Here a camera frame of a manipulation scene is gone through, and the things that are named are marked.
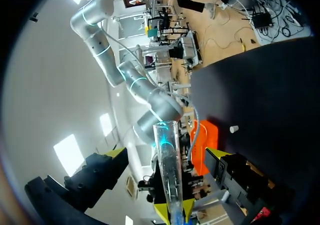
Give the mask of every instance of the glass tube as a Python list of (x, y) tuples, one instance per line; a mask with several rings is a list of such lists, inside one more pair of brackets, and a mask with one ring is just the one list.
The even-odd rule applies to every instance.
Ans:
[(178, 123), (163, 121), (153, 125), (159, 168), (172, 225), (183, 225), (183, 194)]

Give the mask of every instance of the wooden floor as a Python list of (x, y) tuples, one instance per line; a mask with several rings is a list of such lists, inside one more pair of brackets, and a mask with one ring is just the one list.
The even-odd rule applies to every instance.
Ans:
[[(193, 0), (201, 3), (216, 3), (221, 4), (220, 0)], [(206, 10), (202, 13), (180, 8), (177, 0), (168, 1), (168, 4), (173, 5), (177, 14), (180, 12), (186, 17), (191, 30), (196, 31), (199, 43), (199, 51), (202, 56), (202, 64), (197, 65), (194, 70), (201, 69), (212, 63), (233, 55), (243, 52), (242, 40), (245, 49), (250, 50), (259, 47), (257, 38), (249, 25), (248, 20), (237, 11), (226, 8), (222, 10), (216, 6), (214, 19), (209, 18)], [(179, 81), (182, 84), (190, 82), (188, 74), (181, 65), (182, 60), (172, 60), (172, 77), (175, 78), (178, 72)], [(185, 108), (184, 112), (191, 112), (191, 108)]]

